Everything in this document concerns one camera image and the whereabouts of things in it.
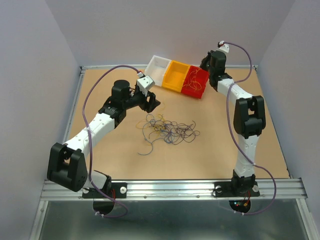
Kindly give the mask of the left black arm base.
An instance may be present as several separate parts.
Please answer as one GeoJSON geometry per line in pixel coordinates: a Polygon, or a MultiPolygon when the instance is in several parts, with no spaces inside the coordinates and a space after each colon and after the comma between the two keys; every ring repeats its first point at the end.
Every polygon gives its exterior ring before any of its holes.
{"type": "MultiPolygon", "coordinates": [[[[101,189],[101,191],[110,198],[125,199],[127,197],[128,184],[124,181],[109,182],[108,185],[101,189]]],[[[82,192],[83,199],[105,199],[106,197],[100,194],[95,188],[88,188],[82,192]]]]}

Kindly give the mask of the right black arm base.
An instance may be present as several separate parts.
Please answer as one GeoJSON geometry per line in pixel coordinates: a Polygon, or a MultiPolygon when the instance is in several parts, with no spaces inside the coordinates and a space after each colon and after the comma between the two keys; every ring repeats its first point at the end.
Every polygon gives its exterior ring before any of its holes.
{"type": "Polygon", "coordinates": [[[212,195],[216,198],[259,197],[260,191],[255,174],[239,177],[234,172],[231,180],[215,181],[212,195]]]}

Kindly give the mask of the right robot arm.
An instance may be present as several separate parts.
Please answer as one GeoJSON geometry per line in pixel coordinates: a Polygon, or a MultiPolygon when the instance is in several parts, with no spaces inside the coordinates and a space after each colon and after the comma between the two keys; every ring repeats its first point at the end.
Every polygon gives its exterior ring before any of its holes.
{"type": "Polygon", "coordinates": [[[227,57],[220,50],[211,50],[202,59],[200,68],[209,73],[209,83],[226,96],[228,107],[234,105],[233,127],[238,135],[235,141],[238,155],[230,182],[231,192],[242,195],[255,185],[255,155],[257,142],[266,127],[265,101],[260,95],[252,95],[242,89],[226,73],[227,57]]]}

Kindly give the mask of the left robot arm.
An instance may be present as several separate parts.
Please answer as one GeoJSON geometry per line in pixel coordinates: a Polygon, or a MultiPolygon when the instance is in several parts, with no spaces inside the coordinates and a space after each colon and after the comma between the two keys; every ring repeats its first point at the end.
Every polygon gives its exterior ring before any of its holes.
{"type": "Polygon", "coordinates": [[[93,120],[76,136],[65,143],[55,143],[49,154],[47,169],[48,180],[73,192],[90,188],[86,157],[102,138],[114,130],[126,117],[127,110],[140,107],[151,113],[160,101],[156,100],[150,89],[155,82],[150,76],[137,79],[135,88],[130,88],[127,80],[116,80],[111,89],[111,96],[99,109],[93,120]]]}

